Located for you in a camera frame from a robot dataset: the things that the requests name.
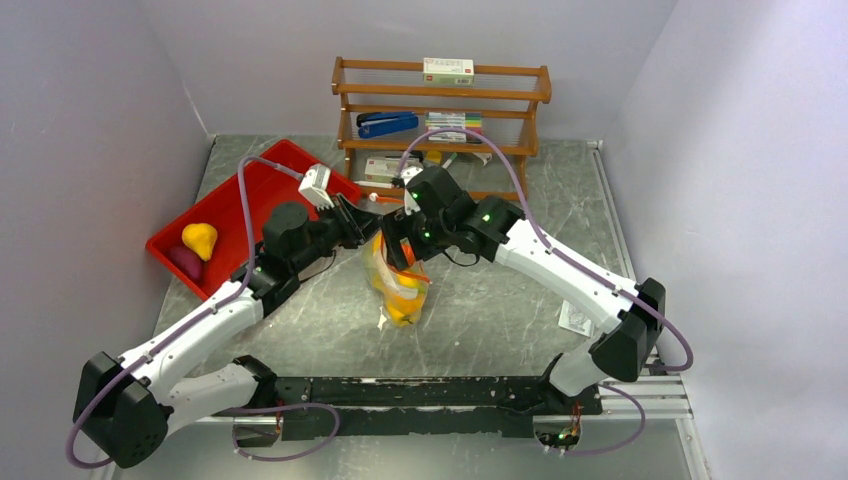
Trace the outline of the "orange red pepper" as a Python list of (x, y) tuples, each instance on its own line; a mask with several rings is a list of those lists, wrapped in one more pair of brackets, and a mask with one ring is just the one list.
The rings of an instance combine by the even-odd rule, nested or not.
[(401, 248), (402, 248), (402, 251), (403, 251), (403, 258), (404, 258), (404, 261), (405, 261), (405, 267), (402, 267), (402, 270), (406, 270), (416, 263), (416, 257), (415, 257), (414, 251), (413, 251), (410, 244), (402, 243)]

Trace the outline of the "clear zip top bag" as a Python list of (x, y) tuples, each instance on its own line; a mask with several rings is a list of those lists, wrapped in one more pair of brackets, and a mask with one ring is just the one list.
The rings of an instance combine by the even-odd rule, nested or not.
[(387, 259), (387, 244), (380, 228), (362, 250), (365, 276), (382, 296), (379, 327), (390, 321), (397, 327), (416, 324), (422, 314), (430, 279), (420, 261), (406, 270), (397, 270)]

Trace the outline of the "yellow bell pepper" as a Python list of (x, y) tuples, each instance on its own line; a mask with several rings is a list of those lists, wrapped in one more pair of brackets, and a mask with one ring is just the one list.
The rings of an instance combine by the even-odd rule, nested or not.
[(385, 303), (385, 310), (393, 325), (405, 327), (414, 325), (419, 321), (423, 305), (423, 297), (416, 299), (389, 298)]

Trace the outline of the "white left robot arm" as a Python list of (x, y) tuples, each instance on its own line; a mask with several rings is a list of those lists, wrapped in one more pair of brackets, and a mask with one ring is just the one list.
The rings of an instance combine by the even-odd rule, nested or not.
[(68, 460), (87, 469), (147, 459), (171, 434), (209, 415), (261, 416), (282, 409), (277, 376), (251, 356), (190, 378), (225, 341), (274, 313), (300, 287), (300, 274), (338, 248), (356, 249), (379, 217), (342, 196), (312, 218), (298, 202), (274, 208), (247, 262), (191, 313), (147, 343), (84, 365), (66, 443)]

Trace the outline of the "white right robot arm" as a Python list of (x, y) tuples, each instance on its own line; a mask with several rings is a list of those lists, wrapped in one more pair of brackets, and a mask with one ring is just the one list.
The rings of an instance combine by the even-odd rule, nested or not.
[(386, 261), (404, 270), (451, 247), (528, 276), (578, 308), (595, 328), (589, 341), (558, 357), (539, 391), (562, 414), (605, 378), (636, 381), (663, 326), (666, 289), (616, 275), (535, 229), (517, 205), (490, 195), (475, 201), (441, 167), (410, 167), (393, 179), (404, 206), (381, 220)]

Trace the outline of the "white staples box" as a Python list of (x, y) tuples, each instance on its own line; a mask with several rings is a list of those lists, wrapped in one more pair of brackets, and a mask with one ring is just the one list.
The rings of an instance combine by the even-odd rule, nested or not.
[(365, 181), (374, 183), (390, 184), (392, 179), (397, 176), (399, 158), (389, 157), (369, 157), (366, 160), (363, 170)]

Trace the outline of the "blue stapler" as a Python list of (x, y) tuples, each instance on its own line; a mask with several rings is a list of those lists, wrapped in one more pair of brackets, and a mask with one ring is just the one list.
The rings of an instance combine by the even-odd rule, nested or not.
[(411, 111), (369, 112), (356, 117), (358, 136), (361, 139), (414, 130), (419, 126), (419, 116)]

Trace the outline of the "wooden three-tier shelf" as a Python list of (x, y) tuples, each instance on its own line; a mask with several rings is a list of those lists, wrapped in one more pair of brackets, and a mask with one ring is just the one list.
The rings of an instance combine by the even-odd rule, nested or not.
[(498, 173), (511, 166), (515, 183), (498, 194), (516, 199), (540, 148), (537, 111), (552, 99), (548, 67), (473, 64), (464, 77), (441, 80), (428, 71), (432, 63), (336, 58), (331, 90), (340, 101), (345, 176), (368, 193), (398, 197), (394, 171), (367, 177), (369, 158), (418, 151), (422, 163), (444, 166), (464, 156)]

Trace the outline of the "pack of coloured markers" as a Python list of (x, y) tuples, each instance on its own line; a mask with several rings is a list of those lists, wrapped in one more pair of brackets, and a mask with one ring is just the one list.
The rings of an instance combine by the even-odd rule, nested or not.
[(438, 130), (427, 138), (430, 142), (480, 144), (481, 141), (469, 136), (466, 130), (481, 134), (483, 116), (480, 112), (428, 112), (425, 126), (428, 131)]

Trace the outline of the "red plastic tray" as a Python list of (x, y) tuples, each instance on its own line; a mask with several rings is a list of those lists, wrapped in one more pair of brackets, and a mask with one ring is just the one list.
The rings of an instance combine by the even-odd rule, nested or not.
[[(279, 204), (298, 202), (306, 207), (312, 220), (317, 218), (314, 207), (298, 192), (299, 180), (260, 162), (246, 165), (244, 175), (256, 240), (262, 239), (262, 227)], [(218, 233), (211, 259), (204, 263), (198, 280), (190, 278), (169, 256), (172, 248), (183, 244), (183, 229), (194, 223), (207, 223)], [(247, 236), (237, 176), (231, 175), (154, 234), (146, 249), (198, 298), (207, 300), (247, 261)]]

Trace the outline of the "yellow pear squash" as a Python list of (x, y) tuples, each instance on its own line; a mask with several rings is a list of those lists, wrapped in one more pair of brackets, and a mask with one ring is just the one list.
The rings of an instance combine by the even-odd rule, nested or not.
[(218, 240), (218, 231), (208, 223), (192, 223), (183, 228), (181, 240), (185, 247), (206, 262), (213, 255)]

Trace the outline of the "white box on top shelf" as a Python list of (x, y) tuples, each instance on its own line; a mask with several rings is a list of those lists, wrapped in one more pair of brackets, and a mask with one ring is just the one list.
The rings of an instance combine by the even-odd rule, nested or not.
[(471, 59), (425, 57), (422, 61), (422, 79), (425, 84), (472, 86), (475, 79)]

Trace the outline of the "white paper card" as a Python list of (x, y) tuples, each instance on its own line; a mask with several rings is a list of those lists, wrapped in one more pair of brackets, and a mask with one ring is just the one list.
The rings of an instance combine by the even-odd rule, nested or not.
[(577, 307), (567, 301), (562, 302), (558, 317), (558, 326), (585, 338), (591, 338), (594, 331), (592, 321)]

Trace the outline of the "purple eggplant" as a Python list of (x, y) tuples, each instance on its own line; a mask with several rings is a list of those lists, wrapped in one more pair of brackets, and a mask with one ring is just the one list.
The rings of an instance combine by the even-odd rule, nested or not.
[(192, 282), (200, 283), (202, 281), (204, 262), (190, 248), (184, 245), (174, 246), (167, 251), (167, 258)]

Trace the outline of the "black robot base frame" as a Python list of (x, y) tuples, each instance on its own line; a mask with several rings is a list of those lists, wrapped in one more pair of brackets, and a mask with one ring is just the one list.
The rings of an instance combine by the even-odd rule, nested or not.
[(278, 415), (285, 440), (338, 436), (498, 433), (533, 438), (536, 422), (576, 420), (602, 411), (595, 386), (568, 396), (537, 376), (273, 377), (235, 415)]

